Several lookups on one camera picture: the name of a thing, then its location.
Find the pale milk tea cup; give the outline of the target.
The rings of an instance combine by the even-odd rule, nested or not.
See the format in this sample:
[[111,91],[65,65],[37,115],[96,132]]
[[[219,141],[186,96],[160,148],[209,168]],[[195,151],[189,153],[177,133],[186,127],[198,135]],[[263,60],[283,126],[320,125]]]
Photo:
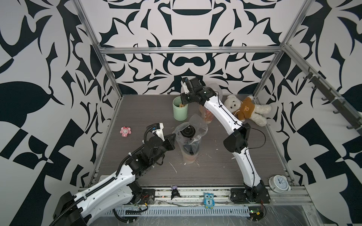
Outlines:
[[200,144],[185,144],[182,146],[182,155],[185,164],[192,164],[199,156]]

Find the red milk tea cup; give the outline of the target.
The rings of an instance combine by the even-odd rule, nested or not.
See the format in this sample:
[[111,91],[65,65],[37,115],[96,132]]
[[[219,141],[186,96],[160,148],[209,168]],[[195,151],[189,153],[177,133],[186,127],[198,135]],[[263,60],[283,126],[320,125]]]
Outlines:
[[187,126],[185,129],[181,131],[181,135],[192,139],[196,134],[196,130],[192,125]]

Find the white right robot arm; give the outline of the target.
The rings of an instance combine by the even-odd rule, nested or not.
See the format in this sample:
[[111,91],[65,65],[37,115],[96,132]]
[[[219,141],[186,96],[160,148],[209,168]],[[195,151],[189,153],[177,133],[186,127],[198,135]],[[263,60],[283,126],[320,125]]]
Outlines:
[[250,126],[244,125],[230,113],[219,98],[219,93],[212,88],[203,86],[199,79],[182,78],[181,91],[182,104],[198,103],[210,111],[225,128],[228,137],[224,140],[224,147],[233,154],[241,170],[244,181],[244,195],[241,198],[237,194],[232,195],[234,203],[268,203],[270,195],[264,182],[259,177],[253,165],[248,137]]

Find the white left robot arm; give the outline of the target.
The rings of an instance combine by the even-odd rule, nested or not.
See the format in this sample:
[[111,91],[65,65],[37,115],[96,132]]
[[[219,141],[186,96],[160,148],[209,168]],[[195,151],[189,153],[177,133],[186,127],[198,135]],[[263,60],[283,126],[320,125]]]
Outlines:
[[141,200],[137,179],[149,171],[166,152],[175,149],[175,134],[151,137],[129,153],[116,172],[94,186],[72,195],[61,196],[53,214],[52,226],[89,226],[106,212]]

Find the green straw holder cup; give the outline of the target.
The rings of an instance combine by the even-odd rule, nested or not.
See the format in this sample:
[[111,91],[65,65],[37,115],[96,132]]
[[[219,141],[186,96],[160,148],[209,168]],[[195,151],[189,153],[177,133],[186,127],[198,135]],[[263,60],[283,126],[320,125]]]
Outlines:
[[177,121],[184,121],[188,117],[188,105],[186,104],[184,107],[179,107],[179,104],[183,104],[180,96],[173,99],[173,117]]

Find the pink plush toy figure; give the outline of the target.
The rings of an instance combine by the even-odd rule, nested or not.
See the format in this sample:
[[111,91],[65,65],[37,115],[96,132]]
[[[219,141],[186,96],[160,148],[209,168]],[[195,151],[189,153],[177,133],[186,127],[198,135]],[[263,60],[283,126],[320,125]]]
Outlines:
[[122,137],[128,137],[132,133],[130,127],[122,127],[120,130],[120,134]]

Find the small purple figure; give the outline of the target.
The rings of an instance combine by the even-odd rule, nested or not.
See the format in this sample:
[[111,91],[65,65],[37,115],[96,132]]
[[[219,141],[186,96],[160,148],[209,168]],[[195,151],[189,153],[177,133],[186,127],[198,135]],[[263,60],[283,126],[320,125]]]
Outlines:
[[172,186],[172,191],[171,191],[171,200],[176,198],[176,197],[181,197],[179,191],[178,191],[178,186],[174,185]]

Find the white teddy bear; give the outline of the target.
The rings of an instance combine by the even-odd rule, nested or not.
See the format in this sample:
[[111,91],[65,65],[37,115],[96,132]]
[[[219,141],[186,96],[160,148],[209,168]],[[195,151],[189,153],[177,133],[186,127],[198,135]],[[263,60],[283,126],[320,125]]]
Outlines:
[[229,95],[224,102],[225,107],[240,121],[250,119],[260,127],[267,124],[263,116],[271,112],[270,105],[258,105],[253,103],[254,97],[248,96],[244,100],[238,99],[235,95]]

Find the blue owl figure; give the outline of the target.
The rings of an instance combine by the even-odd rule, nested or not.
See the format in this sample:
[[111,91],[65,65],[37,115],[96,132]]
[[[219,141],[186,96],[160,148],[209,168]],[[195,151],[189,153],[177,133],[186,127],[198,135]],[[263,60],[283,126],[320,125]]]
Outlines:
[[206,209],[213,209],[215,206],[214,194],[204,193],[204,206]]

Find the white alarm clock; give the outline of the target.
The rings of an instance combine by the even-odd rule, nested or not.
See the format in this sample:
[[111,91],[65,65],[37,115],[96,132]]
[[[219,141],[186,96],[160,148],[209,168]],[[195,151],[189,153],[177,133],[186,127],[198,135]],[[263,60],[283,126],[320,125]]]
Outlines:
[[288,179],[283,175],[275,175],[268,179],[270,189],[275,193],[283,193],[291,190]]

